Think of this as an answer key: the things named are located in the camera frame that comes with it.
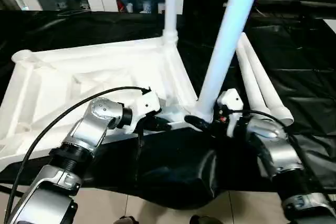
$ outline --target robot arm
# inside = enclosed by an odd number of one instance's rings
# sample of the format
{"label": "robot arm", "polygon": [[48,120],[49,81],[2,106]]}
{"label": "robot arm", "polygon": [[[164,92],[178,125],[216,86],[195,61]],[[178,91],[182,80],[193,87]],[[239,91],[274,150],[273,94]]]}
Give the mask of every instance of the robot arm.
{"label": "robot arm", "polygon": [[186,122],[215,136],[236,137],[251,146],[260,159],[260,170],[274,187],[282,201],[286,218],[292,223],[336,223],[336,213],[321,186],[309,175],[283,128],[266,118],[245,118],[241,113],[225,111],[243,108],[235,89],[222,93],[218,100],[218,115],[212,124],[194,116]]}
{"label": "robot arm", "polygon": [[77,204],[71,196],[81,187],[107,129],[123,128],[132,133],[141,118],[159,109],[159,99],[153,91],[139,97],[129,108],[106,98],[93,99],[61,146],[50,151],[52,160],[15,206],[8,223],[72,223]]}

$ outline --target white pvc pipe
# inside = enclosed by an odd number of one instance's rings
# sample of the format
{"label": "white pvc pipe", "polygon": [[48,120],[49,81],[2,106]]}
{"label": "white pvc pipe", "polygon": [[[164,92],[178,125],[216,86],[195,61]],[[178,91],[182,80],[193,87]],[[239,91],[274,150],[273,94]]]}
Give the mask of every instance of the white pvc pipe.
{"label": "white pvc pipe", "polygon": [[[247,94],[248,103],[252,110],[257,110],[270,114],[271,111],[266,107],[263,96],[259,89],[257,80],[253,74],[252,67],[247,58],[242,39],[239,39],[236,55],[238,58],[241,75],[243,77],[244,86]],[[255,115],[257,118],[264,119],[262,115]]]}
{"label": "white pvc pipe", "polygon": [[213,119],[213,106],[223,85],[253,2],[254,0],[228,0],[201,94],[195,110],[192,112],[205,121],[211,122]]}
{"label": "white pvc pipe", "polygon": [[264,97],[267,107],[271,110],[271,114],[287,126],[292,124],[294,122],[292,114],[282,103],[245,33],[242,33],[241,41],[244,45],[248,60],[257,79],[261,93],[263,94],[262,96]]}
{"label": "white pvc pipe", "polygon": [[176,0],[165,0],[165,16],[164,16],[164,42],[176,42]]}

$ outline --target black cloth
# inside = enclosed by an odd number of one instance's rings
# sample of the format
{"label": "black cloth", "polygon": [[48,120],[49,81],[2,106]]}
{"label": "black cloth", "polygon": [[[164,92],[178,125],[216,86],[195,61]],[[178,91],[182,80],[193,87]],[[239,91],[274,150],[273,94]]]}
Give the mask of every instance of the black cloth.
{"label": "black cloth", "polygon": [[[178,50],[199,94],[223,13],[179,17]],[[91,12],[0,12],[0,96],[14,64],[11,56],[162,35],[163,16]],[[295,132],[309,163],[329,192],[336,191],[336,35],[322,20],[251,18],[247,33],[283,103],[292,112]],[[248,102],[236,57],[222,90],[236,88]],[[49,157],[31,160],[21,184],[29,184]],[[0,173],[12,183],[19,163]],[[223,190],[270,191],[254,153],[241,141],[212,138],[192,129],[103,145],[84,186],[140,196],[163,206],[202,206]]]}

